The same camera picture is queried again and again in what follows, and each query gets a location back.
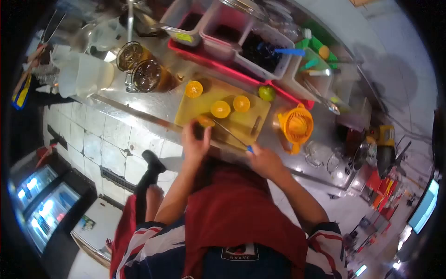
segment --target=red tray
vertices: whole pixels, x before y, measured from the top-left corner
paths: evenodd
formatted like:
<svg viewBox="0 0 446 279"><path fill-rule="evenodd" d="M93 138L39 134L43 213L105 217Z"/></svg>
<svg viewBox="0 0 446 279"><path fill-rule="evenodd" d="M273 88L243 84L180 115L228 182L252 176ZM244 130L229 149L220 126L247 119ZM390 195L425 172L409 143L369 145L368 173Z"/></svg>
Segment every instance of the red tray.
<svg viewBox="0 0 446 279"><path fill-rule="evenodd" d="M198 65L216 70L219 73L230 76L251 86L258 87L261 85L270 85L276 90L276 92L284 96L286 99L296 104L303 104L308 110L311 110L314 106L314 101L297 99L275 85L272 80L257 80L255 77L248 76L247 73L245 74L240 72L239 70L234 69L233 67L236 67L236 65L232 64L232 62L220 62L214 60L209 56L209 54L206 53L202 46L202 43L200 43L196 47L190 47L182 45L170 39L167 46L169 47L169 49L175 51L178 55L180 55L184 60L189 60L197 63Z"/></svg>

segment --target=cutting board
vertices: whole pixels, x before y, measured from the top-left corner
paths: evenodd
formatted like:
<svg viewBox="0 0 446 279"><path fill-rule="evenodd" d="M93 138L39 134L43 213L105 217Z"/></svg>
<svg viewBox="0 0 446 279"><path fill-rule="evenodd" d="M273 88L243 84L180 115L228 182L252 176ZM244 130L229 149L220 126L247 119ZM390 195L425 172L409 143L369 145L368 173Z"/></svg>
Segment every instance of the cutting board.
<svg viewBox="0 0 446 279"><path fill-rule="evenodd" d="M269 102L212 77L195 74L191 80L197 80L203 85L203 93L197 98L189 98L183 94L178 112L175 116L175 124L184 126L193 118L204 114L218 121L246 145L250 145L256 141L269 108L271 107ZM234 110L232 102L239 95L246 96L251 103L251 107L247 112L236 112ZM211 105L218 100L226 101L231 107L231 113L224 119L213 117L210 113ZM251 133L258 117L260 117L260 122L255 132ZM243 150L246 149L240 142L217 125L212 128L212 139L228 143Z"/></svg>

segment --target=blue knife handle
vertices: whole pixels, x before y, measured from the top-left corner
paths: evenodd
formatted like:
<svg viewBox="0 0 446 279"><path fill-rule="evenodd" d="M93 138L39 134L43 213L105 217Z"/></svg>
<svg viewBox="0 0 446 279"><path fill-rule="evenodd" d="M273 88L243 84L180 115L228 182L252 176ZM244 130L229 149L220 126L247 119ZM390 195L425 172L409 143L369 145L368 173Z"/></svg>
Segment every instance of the blue knife handle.
<svg viewBox="0 0 446 279"><path fill-rule="evenodd" d="M305 50L301 49L275 49L274 51L283 54L305 56Z"/></svg>

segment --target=glass door refrigerator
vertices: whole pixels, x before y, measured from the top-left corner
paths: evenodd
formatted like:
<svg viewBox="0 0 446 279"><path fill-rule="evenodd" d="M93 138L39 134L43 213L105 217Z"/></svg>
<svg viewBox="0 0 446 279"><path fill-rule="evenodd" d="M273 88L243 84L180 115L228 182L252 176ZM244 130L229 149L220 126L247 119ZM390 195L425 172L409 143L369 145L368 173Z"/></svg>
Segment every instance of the glass door refrigerator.
<svg viewBox="0 0 446 279"><path fill-rule="evenodd" d="M8 192L19 227L45 271L51 278L67 278L79 250L70 232L96 199L93 182L57 152L41 162L33 152L11 168Z"/></svg>

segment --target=orange half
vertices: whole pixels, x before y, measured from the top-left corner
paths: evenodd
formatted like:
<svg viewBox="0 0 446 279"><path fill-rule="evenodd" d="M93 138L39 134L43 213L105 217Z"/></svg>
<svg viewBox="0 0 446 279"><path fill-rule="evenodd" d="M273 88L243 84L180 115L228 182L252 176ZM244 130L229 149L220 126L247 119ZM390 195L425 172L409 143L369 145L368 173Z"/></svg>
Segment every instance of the orange half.
<svg viewBox="0 0 446 279"><path fill-rule="evenodd" d="M189 98L196 98L203 93L203 86L198 81L192 80L187 83L184 93Z"/></svg>
<svg viewBox="0 0 446 279"><path fill-rule="evenodd" d="M240 95L235 97L232 105L237 112L247 112L251 106L251 103L246 96Z"/></svg>
<svg viewBox="0 0 446 279"><path fill-rule="evenodd" d="M201 126L203 127L214 127L215 126L215 122L210 119L209 117L205 116L205 115L199 115L197 116L197 120L198 123L201 124Z"/></svg>
<svg viewBox="0 0 446 279"><path fill-rule="evenodd" d="M216 118L226 118L231 112L231 107L225 101L216 101L211 106L211 113Z"/></svg>

